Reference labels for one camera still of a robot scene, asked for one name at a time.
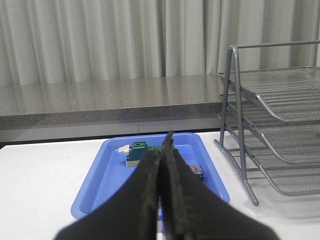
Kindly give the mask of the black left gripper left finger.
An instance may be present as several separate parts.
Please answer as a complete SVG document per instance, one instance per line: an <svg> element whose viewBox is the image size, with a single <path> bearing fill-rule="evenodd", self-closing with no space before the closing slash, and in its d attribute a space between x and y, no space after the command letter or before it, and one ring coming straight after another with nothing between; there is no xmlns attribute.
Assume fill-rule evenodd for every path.
<svg viewBox="0 0 320 240"><path fill-rule="evenodd" d="M63 228L57 240L155 240L160 152L147 151L122 187L89 215Z"/></svg>

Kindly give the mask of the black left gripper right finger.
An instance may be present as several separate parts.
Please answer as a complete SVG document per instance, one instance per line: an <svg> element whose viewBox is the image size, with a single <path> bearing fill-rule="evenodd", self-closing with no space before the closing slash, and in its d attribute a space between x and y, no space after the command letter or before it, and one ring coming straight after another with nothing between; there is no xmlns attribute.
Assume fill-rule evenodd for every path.
<svg viewBox="0 0 320 240"><path fill-rule="evenodd" d="M165 236L169 240L277 240L268 226L241 213L192 173L173 147L174 132L162 144L159 169Z"/></svg>

